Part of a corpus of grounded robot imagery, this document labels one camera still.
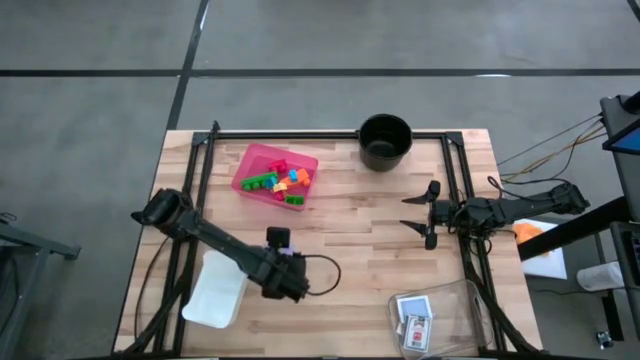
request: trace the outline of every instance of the orange object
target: orange object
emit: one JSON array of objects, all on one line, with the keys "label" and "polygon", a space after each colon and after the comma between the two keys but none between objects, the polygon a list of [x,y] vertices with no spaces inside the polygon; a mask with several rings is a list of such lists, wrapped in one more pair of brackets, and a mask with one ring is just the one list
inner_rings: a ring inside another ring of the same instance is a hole
[{"label": "orange object", "polygon": [[289,188],[293,188],[299,185],[311,185],[311,179],[309,179],[309,173],[306,169],[300,169],[296,171],[296,174],[298,174],[298,181],[293,182],[291,181],[291,178],[287,176],[286,178],[280,180],[280,183],[286,184]]},{"label": "orange object", "polygon": [[516,233],[516,242],[518,245],[525,243],[544,232],[539,227],[527,223],[513,225],[513,231]]}]

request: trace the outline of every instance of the wooden table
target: wooden table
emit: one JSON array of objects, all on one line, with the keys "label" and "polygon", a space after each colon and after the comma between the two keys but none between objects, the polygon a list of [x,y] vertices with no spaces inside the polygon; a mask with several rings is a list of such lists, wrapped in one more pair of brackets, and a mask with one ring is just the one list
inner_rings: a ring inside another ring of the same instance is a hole
[{"label": "wooden table", "polygon": [[[488,175],[498,178],[488,132],[462,132],[476,196],[496,197],[497,191],[486,180]],[[153,193],[160,188],[182,187],[192,133],[167,133]],[[250,283],[238,317],[230,327],[213,329],[187,322],[183,355],[398,356],[387,319],[389,298],[464,279],[454,235],[438,229],[437,249],[425,251],[419,236],[398,223],[400,219],[425,221],[426,207],[400,200],[422,194],[429,181],[440,181],[441,197],[449,194],[441,145],[433,140],[416,140],[396,169],[374,173],[360,163],[358,144],[353,140],[260,141],[320,161],[307,208],[295,212],[241,197],[231,189],[233,175],[251,142],[254,141],[216,141],[205,219],[253,245],[265,244],[267,226],[288,227],[298,251],[336,259],[343,270],[342,281],[332,293],[307,296],[298,304],[263,299],[259,287]],[[458,184],[462,184],[460,174],[457,176]],[[142,279],[163,239],[153,228],[146,228],[142,234],[115,350],[124,349],[133,341],[133,314]],[[494,236],[492,241],[489,258],[498,301],[526,339],[540,347],[516,243],[507,233]],[[166,246],[151,273],[142,301],[142,324],[150,320],[160,304],[169,248]],[[195,276],[206,250],[208,247],[201,243]],[[334,268],[322,259],[310,259],[307,269],[313,291],[326,289],[335,281]],[[174,310],[168,336],[173,336],[171,324],[176,315]]]}]

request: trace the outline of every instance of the clear plastic bin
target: clear plastic bin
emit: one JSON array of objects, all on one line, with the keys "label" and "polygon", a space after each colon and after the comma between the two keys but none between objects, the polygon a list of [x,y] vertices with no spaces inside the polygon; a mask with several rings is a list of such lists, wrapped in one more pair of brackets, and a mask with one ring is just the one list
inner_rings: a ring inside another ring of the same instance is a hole
[{"label": "clear plastic bin", "polygon": [[[420,296],[428,298],[431,314],[426,352],[405,348],[405,328],[402,324],[399,326],[398,300]],[[468,280],[398,294],[389,299],[391,332],[398,351],[407,360],[418,360],[489,344],[493,340],[493,332],[488,320],[483,320],[482,314],[485,311],[478,289]]]}]

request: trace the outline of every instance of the white plastic container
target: white plastic container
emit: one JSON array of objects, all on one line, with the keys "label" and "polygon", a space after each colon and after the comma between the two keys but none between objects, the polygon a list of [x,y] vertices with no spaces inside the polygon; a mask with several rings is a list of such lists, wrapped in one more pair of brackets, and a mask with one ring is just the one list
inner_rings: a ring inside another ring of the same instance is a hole
[{"label": "white plastic container", "polygon": [[578,271],[578,284],[587,291],[600,291],[624,287],[624,280],[617,261]]},{"label": "white plastic container", "polygon": [[247,274],[240,271],[235,261],[217,251],[207,251],[182,316],[198,324],[225,328],[236,319],[246,286]]}]

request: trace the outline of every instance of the wire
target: wire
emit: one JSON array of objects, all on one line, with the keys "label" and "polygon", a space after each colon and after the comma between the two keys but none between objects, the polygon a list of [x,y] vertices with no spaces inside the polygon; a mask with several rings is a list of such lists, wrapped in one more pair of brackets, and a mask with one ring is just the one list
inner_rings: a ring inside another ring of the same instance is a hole
[{"label": "wire", "polygon": [[577,128],[577,127],[579,127],[580,125],[582,125],[582,124],[584,124],[584,123],[587,123],[587,122],[589,122],[589,121],[591,121],[591,120],[593,120],[593,119],[595,119],[595,118],[597,118],[597,117],[599,117],[599,116],[600,116],[600,114],[598,114],[598,115],[594,115],[594,116],[592,116],[592,117],[590,117],[590,118],[588,118],[588,119],[585,119],[585,120],[583,120],[583,121],[580,121],[579,123],[577,123],[577,124],[575,124],[575,125],[571,126],[570,128],[565,129],[565,130],[563,130],[563,131],[561,131],[561,132],[559,132],[559,133],[557,133],[557,134],[553,135],[552,137],[550,137],[550,138],[548,138],[548,139],[542,140],[541,142],[539,142],[539,143],[537,143],[537,144],[533,145],[532,147],[530,147],[530,148],[528,148],[528,149],[526,149],[526,150],[524,150],[524,151],[521,151],[521,152],[519,152],[519,153],[517,153],[517,154],[513,155],[512,157],[510,157],[510,158],[508,158],[508,159],[506,159],[506,160],[502,160],[501,162],[499,162],[499,163],[498,163],[498,166],[500,166],[500,165],[502,165],[502,164],[505,164],[505,163],[507,163],[507,162],[509,162],[509,161],[511,161],[511,160],[513,160],[513,159],[515,159],[515,158],[517,158],[517,157],[518,157],[518,156],[520,156],[520,155],[526,154],[526,153],[528,153],[529,151],[531,151],[531,150],[533,150],[533,149],[537,148],[538,146],[540,146],[540,145],[542,145],[542,144],[545,144],[545,143],[547,143],[547,142],[549,142],[549,141],[551,141],[551,140],[553,140],[553,139],[557,138],[558,136],[563,135],[563,134],[565,134],[565,133],[567,133],[567,132],[569,132],[569,131],[571,131],[571,130],[573,130],[573,129]]},{"label": "wire", "polygon": [[514,173],[502,174],[501,176],[508,176],[508,178],[506,180],[512,180],[512,179],[514,179],[514,178],[516,178],[516,177],[518,177],[520,175],[529,174],[529,173],[537,170],[538,168],[540,168],[542,165],[548,163],[550,160],[552,160],[556,156],[560,155],[564,151],[569,150],[569,149],[571,149],[573,151],[573,149],[575,149],[575,147],[578,146],[578,145],[582,145],[582,144],[587,143],[587,142],[589,142],[591,140],[597,139],[600,136],[604,136],[605,135],[604,133],[596,134],[597,132],[599,132],[600,130],[602,130],[604,128],[604,125],[598,127],[596,130],[593,130],[589,134],[586,134],[589,130],[591,130],[598,123],[599,123],[599,121],[596,121],[593,124],[591,124],[585,131],[583,131],[580,135],[578,135],[578,137],[576,137],[575,141],[573,141],[571,144],[565,146],[564,148],[560,149],[559,151],[556,151],[554,153],[546,155],[546,156],[544,156],[544,157],[532,162],[531,164],[527,165],[524,169],[522,169],[520,171],[517,171],[517,172],[514,172]]},{"label": "wire", "polygon": [[133,336],[134,338],[138,338],[138,315],[140,314],[140,303],[142,302],[142,296],[144,295],[144,289],[147,286],[147,281],[149,281],[149,275],[151,274],[151,269],[153,269],[153,265],[158,261],[158,257],[160,256],[160,252],[164,245],[169,241],[169,236],[167,236],[160,244],[158,250],[153,255],[149,266],[147,267],[147,272],[144,274],[144,280],[142,280],[142,286],[140,287],[140,294],[138,294],[138,301],[136,301],[136,310],[135,315],[133,317]]},{"label": "wire", "polygon": [[0,327],[0,337],[4,334],[4,330],[7,328],[9,324],[9,320],[13,316],[13,312],[16,310],[16,306],[18,305],[18,298],[20,297],[20,280],[18,279],[18,264],[16,264],[16,259],[11,256],[11,267],[13,268],[13,287],[15,292],[15,297],[13,299],[13,305],[11,305],[11,310],[7,315],[7,318],[4,320],[2,327]]},{"label": "wire", "polygon": [[319,254],[312,254],[312,255],[305,255],[305,258],[321,258],[321,259],[325,259],[325,260],[329,260],[333,263],[333,265],[336,266],[336,269],[338,269],[338,278],[336,279],[335,284],[333,284],[332,287],[330,287],[327,290],[318,292],[318,293],[313,293],[311,291],[307,291],[307,294],[311,295],[311,296],[321,296],[321,295],[325,295],[328,294],[330,292],[332,292],[335,288],[338,287],[338,284],[340,284],[340,278],[342,277],[342,269],[340,268],[340,265],[338,265],[338,263],[333,260],[332,258],[326,256],[326,255],[319,255]]},{"label": "wire", "polygon": [[[591,140],[593,140],[593,139],[597,139],[597,138],[599,138],[599,137],[603,137],[603,136],[605,136],[605,135],[607,135],[607,134],[600,134],[600,135],[598,135],[598,136],[595,136],[595,137],[593,137],[593,138],[590,138],[590,139],[586,140],[585,142],[587,142],[587,141],[591,141]],[[562,168],[562,170],[560,170],[560,172],[559,172],[559,173],[557,173],[557,174],[553,175],[551,178],[556,178],[556,177],[558,177],[558,176],[562,175],[562,173],[564,173],[564,172],[567,170],[567,168],[569,167],[569,164],[571,163],[571,157],[573,156],[573,151],[576,149],[576,145],[577,145],[577,144],[574,144],[574,145],[571,147],[571,152],[569,152],[569,158],[567,159],[567,163],[566,163],[566,164],[564,164],[564,167]]]}]

